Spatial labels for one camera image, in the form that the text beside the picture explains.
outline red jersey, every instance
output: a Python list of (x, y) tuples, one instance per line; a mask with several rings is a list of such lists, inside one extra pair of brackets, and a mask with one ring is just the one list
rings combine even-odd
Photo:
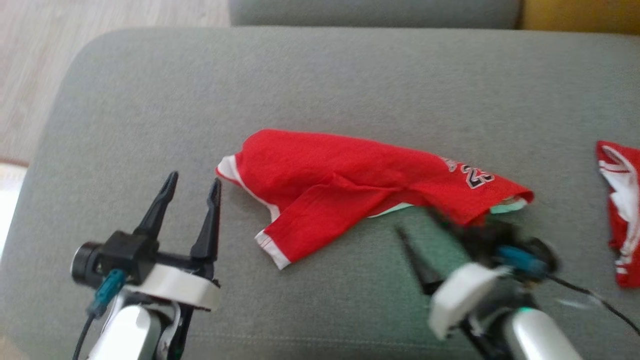
[(600, 172), (611, 187), (609, 220), (613, 239), (609, 245), (620, 251), (616, 280), (622, 287), (636, 288), (640, 286), (640, 150), (599, 141), (596, 155)]
[(216, 171), (270, 210), (272, 223), (256, 240), (281, 269), (389, 210), (434, 206), (466, 225), (534, 197), (498, 175), (428, 152), (320, 133), (259, 131)]

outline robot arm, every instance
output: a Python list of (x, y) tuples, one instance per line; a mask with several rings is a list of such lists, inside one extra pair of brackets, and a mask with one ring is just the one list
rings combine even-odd
[[(98, 290), (113, 270), (125, 274), (125, 284), (90, 353), (92, 360), (179, 359), (193, 311), (215, 311), (220, 304), (220, 284), (214, 279), (220, 226), (219, 179), (211, 187), (207, 216), (190, 254), (158, 251), (157, 235), (177, 180), (178, 173), (172, 172), (132, 234), (116, 231), (104, 244), (85, 243), (74, 256), (71, 274), (80, 285)], [(96, 306), (88, 309), (90, 320), (104, 313), (103, 309), (95, 310)]]
[(484, 359), (582, 359), (533, 300), (531, 284), (557, 269), (542, 241), (518, 241), (515, 230), (504, 223), (487, 231), (455, 229), (454, 235), (481, 264), (463, 265), (443, 280), (418, 257), (407, 234), (396, 231), (423, 293), (431, 297), (428, 324), (438, 339), (460, 329)]

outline couch cushion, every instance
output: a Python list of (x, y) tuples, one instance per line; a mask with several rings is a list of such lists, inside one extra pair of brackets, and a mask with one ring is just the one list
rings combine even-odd
[(231, 24), (513, 29), (520, 0), (229, 0)]
[[(92, 299), (69, 265), (88, 240), (132, 231), (171, 170), (180, 181), (161, 249), (188, 253), (220, 158), (265, 127), (361, 136), (508, 177), (536, 200), (506, 220), (553, 243), (561, 276), (640, 322), (640, 294), (614, 280), (607, 185), (595, 142), (640, 147), (640, 38), (438, 29), (136, 29), (76, 57), (29, 168), (0, 262), (8, 340), (66, 358)], [(253, 237), (268, 211), (223, 188), (216, 275), (223, 304), (197, 313), (185, 359), (472, 358), (435, 341), (392, 227), (425, 255), (463, 258), (421, 209), (367, 219), (278, 271)], [(637, 338), (553, 284), (537, 291), (585, 357), (628, 359)], [(94, 325), (87, 349), (96, 339)]]

